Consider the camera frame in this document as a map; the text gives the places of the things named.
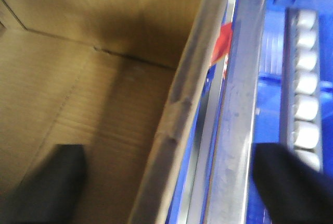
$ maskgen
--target cardboard seam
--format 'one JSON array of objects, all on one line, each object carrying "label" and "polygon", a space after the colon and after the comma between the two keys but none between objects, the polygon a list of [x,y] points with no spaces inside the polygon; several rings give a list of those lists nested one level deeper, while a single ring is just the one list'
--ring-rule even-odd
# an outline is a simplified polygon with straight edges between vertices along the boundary
[{"label": "cardboard seam", "polygon": [[25,171],[25,173],[23,175],[23,178],[21,179],[19,185],[21,185],[22,182],[25,180],[25,178],[28,175],[28,172],[31,170],[34,162],[36,161],[38,155],[40,154],[40,151],[42,150],[43,146],[45,145],[46,140],[49,137],[50,133],[52,132],[52,129],[54,128],[54,126],[55,126],[55,124],[56,124],[56,122],[57,122],[57,120],[58,120],[61,112],[63,111],[64,107],[66,106],[67,101],[69,100],[69,98],[72,95],[73,91],[76,89],[76,85],[78,84],[78,82],[79,82],[79,80],[80,80],[80,78],[82,76],[82,73],[85,70],[85,67],[86,67],[86,65],[87,65],[87,63],[89,61],[89,59],[90,59],[90,56],[87,56],[86,60],[83,61],[82,67],[80,68],[79,73],[78,73],[76,79],[74,80],[74,82],[73,82],[70,90],[68,91],[68,94],[64,97],[62,103],[60,104],[60,107],[59,107],[59,109],[58,109],[58,111],[56,113],[56,116],[54,117],[54,120],[52,121],[52,123],[48,127],[48,129],[47,129],[44,137],[42,138],[41,143],[40,143],[39,147],[37,148],[37,151],[36,151],[35,155],[33,156],[30,164],[28,165],[28,167],[27,167],[27,169],[26,169],[26,171]]},{"label": "cardboard seam", "polygon": [[9,10],[9,12],[15,18],[15,20],[21,25],[21,27],[23,29],[27,30],[27,28],[24,26],[24,24],[22,23],[22,21],[16,16],[16,14],[14,13],[14,11],[9,7],[8,3],[6,3],[5,0],[0,0],[0,2],[2,2],[6,6],[6,8]]}]

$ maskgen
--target metal bar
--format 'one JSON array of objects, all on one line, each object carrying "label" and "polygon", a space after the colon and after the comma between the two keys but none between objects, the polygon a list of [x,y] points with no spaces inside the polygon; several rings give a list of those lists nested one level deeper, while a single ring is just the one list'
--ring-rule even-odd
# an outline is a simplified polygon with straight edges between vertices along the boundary
[{"label": "metal bar", "polygon": [[[225,22],[231,22],[234,15],[236,0],[228,0]],[[192,195],[189,203],[187,224],[200,223],[207,190],[207,162],[211,148],[212,136],[216,119],[218,118],[219,103],[221,102],[223,82],[224,59],[216,64],[215,75],[212,80],[208,95],[208,103],[205,105],[206,117],[204,120],[201,144],[197,150],[197,163],[193,181]]]},{"label": "metal bar", "polygon": [[204,222],[241,224],[248,176],[265,0],[239,0]]}]

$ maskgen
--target metal frame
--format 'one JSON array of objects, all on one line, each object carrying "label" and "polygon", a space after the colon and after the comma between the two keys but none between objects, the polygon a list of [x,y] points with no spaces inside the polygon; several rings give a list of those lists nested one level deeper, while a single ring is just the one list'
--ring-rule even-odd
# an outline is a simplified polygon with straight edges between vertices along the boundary
[{"label": "metal frame", "polygon": [[265,0],[239,0],[204,222],[245,223]]}]

